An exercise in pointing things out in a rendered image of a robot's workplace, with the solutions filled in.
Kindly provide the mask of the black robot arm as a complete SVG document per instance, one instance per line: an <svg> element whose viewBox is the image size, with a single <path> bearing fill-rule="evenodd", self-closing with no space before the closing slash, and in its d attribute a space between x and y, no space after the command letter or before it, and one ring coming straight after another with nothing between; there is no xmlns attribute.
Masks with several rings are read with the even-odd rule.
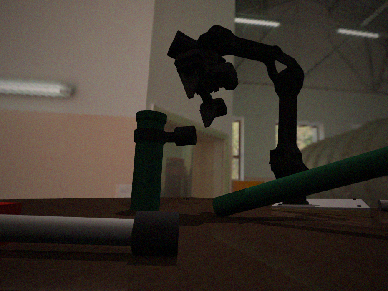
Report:
<svg viewBox="0 0 388 291"><path fill-rule="evenodd" d="M239 83L233 64L226 62L222 56L234 55L266 65L279 96L278 145L270 150L271 170L276 179L309 170L297 146L297 96L305 76L298 62L277 45L237 37L220 25L210 27L197 41L178 30L167 56L176 59L177 55L193 49L202 50L205 59L215 63L214 66L207 65L205 75L210 77L209 72L212 72L217 86L225 90L234 90ZM276 60L287 68L278 72Z"/></svg>

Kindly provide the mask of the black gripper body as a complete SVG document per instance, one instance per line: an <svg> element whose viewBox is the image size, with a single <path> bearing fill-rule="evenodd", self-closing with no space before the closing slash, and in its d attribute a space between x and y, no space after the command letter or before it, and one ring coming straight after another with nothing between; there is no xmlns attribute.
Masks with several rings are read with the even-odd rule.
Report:
<svg viewBox="0 0 388 291"><path fill-rule="evenodd" d="M205 68L209 63L211 66L215 65L213 61L205 59L202 50L199 50L199 49L193 49L177 55L174 64L177 68L179 66L189 64L198 60L203 62ZM210 74L210 77L208 75L206 76L204 73L200 77L197 85L196 94L197 95L199 94L201 99L203 100L203 103L200 105L200 109L222 105L225 110L225 113L222 115L218 115L216 117L224 116L227 114L226 104L222 98L216 98L216 99L212 98L210 93L212 93L214 90L216 90L216 88L219 88L219 87L215 82L212 72L209 72L209 74Z"/></svg>

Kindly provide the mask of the white cylinder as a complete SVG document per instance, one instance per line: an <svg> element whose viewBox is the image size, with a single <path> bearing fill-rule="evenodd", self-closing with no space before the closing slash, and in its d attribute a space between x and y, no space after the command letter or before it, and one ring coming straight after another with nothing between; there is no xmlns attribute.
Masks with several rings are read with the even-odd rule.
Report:
<svg viewBox="0 0 388 291"><path fill-rule="evenodd" d="M378 200L379 211L388 211L388 200Z"/></svg>

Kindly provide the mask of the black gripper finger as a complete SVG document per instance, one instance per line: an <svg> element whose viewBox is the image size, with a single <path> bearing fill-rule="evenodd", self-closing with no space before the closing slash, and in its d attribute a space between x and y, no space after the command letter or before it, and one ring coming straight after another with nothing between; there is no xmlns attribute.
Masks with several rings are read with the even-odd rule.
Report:
<svg viewBox="0 0 388 291"><path fill-rule="evenodd" d="M189 64L177 67L188 99L193 98L197 89L200 77L206 72L202 61L198 60Z"/></svg>
<svg viewBox="0 0 388 291"><path fill-rule="evenodd" d="M225 110L222 105L217 105L210 108L204 108L199 111L205 127L209 127L216 116L222 115L225 113Z"/></svg>

